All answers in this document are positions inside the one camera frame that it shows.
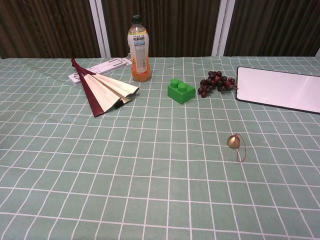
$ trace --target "whiteboard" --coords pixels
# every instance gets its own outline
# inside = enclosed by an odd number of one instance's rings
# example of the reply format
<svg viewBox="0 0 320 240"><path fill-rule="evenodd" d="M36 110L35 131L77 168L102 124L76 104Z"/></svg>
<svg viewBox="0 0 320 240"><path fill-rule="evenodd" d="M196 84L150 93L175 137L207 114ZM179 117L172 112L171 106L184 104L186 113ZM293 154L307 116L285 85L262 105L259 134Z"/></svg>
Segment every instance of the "whiteboard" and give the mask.
<svg viewBox="0 0 320 240"><path fill-rule="evenodd" d="M239 101L320 114L320 76L238 67Z"/></svg>

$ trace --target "red loop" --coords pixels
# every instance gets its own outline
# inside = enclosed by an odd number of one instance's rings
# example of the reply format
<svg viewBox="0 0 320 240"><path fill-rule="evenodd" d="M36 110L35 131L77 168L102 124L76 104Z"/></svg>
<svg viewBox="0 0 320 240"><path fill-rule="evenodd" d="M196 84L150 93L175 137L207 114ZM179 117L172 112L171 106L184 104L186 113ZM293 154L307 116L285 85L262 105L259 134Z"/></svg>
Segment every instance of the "red loop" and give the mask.
<svg viewBox="0 0 320 240"><path fill-rule="evenodd" d="M243 142L243 145L244 145L244 158L243 160L239 160L239 146L237 147L237 151L236 151L236 160L239 162L239 163L243 163L247 157L247 147L246 147L246 144L245 144L245 141L244 139L242 138L242 136L238 133L235 134L235 136L240 136L241 139L242 139L242 142Z"/></svg>

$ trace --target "curtain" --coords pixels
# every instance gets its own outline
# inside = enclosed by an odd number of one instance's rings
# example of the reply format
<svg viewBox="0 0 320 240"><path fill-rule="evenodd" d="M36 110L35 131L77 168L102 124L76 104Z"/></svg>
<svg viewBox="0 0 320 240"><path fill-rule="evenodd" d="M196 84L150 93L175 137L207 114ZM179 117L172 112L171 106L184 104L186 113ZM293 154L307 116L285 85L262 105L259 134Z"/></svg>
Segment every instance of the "curtain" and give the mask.
<svg viewBox="0 0 320 240"><path fill-rule="evenodd" d="M315 56L319 0L236 0L225 56Z"/></svg>
<svg viewBox="0 0 320 240"><path fill-rule="evenodd" d="M131 17L142 16L150 57L211 56L220 0L102 0L112 57L129 52Z"/></svg>
<svg viewBox="0 0 320 240"><path fill-rule="evenodd" d="M89 0L1 0L2 58L100 57Z"/></svg>

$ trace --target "red and white folding fan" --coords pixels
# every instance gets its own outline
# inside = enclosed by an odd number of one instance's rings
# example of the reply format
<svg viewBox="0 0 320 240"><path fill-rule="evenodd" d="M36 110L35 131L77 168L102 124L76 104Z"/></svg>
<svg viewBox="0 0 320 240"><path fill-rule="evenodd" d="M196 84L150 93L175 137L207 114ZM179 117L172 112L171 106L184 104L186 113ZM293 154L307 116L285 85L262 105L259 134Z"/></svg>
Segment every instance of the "red and white folding fan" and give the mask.
<svg viewBox="0 0 320 240"><path fill-rule="evenodd" d="M139 90L137 86L89 71L74 58L71 62L80 77L94 117L106 113L112 107L118 109L130 102L131 99L127 97Z"/></svg>

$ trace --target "orange juice bottle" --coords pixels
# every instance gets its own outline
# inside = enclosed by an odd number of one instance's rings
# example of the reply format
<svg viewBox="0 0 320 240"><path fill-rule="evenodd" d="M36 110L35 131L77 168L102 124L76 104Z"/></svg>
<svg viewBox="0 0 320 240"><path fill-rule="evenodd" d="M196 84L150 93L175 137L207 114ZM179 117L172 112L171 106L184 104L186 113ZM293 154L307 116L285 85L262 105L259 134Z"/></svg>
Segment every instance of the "orange juice bottle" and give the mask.
<svg viewBox="0 0 320 240"><path fill-rule="evenodd" d="M140 15L131 19L132 26L128 32L128 44L131 53L132 77L137 82L145 82L151 76L149 64L149 35Z"/></svg>

